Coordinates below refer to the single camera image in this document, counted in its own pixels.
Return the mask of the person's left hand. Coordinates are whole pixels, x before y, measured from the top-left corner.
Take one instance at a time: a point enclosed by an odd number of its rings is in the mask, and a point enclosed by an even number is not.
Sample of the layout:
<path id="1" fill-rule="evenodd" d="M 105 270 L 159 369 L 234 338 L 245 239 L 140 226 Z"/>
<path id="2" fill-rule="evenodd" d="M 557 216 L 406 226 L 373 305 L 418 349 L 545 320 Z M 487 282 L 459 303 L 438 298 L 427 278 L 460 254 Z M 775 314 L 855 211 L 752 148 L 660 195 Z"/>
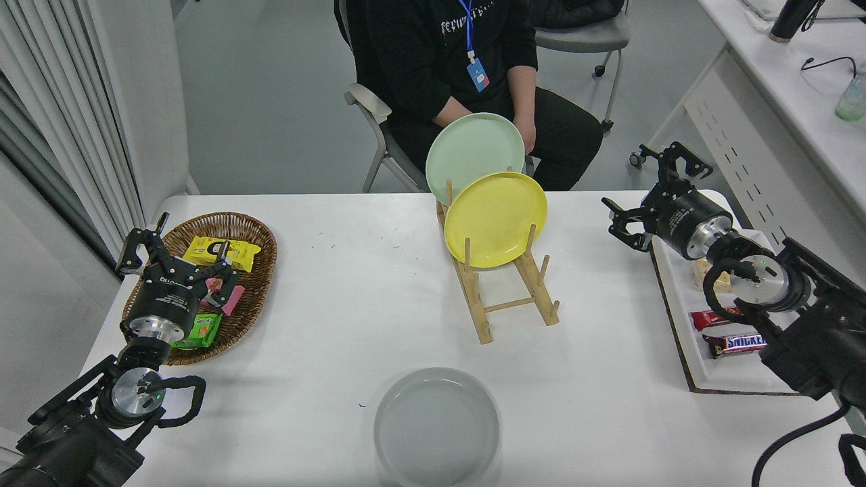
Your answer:
<path id="1" fill-rule="evenodd" d="M 537 141 L 537 127 L 535 124 L 534 112 L 530 110 L 514 114 L 513 124 L 517 128 L 520 136 L 522 136 L 524 154 L 530 155 L 535 148 Z"/>

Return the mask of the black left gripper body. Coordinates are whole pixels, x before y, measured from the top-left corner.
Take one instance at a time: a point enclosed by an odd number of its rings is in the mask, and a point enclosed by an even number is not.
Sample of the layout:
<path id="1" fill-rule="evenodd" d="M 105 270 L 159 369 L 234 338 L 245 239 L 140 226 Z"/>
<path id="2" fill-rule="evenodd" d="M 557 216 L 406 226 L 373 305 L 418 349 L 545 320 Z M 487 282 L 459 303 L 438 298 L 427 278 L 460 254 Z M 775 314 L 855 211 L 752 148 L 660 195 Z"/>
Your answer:
<path id="1" fill-rule="evenodd" d="M 201 269 L 174 267 L 165 275 L 158 265 L 143 268 L 142 283 L 127 314 L 126 322 L 145 318 L 163 319 L 173 324 L 191 324 L 204 297 Z"/>

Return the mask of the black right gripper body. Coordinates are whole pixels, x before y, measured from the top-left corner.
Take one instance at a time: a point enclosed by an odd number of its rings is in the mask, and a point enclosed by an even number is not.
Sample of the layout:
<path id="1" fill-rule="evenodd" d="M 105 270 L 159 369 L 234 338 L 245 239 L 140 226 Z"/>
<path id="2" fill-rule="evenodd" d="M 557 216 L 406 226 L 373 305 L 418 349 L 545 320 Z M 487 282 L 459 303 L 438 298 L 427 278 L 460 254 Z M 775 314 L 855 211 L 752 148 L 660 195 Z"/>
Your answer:
<path id="1" fill-rule="evenodd" d="M 696 190 L 664 196 L 650 208 L 653 212 L 644 222 L 646 232 L 661 237 L 689 261 L 705 258 L 711 245 L 733 230 L 730 212 Z"/>

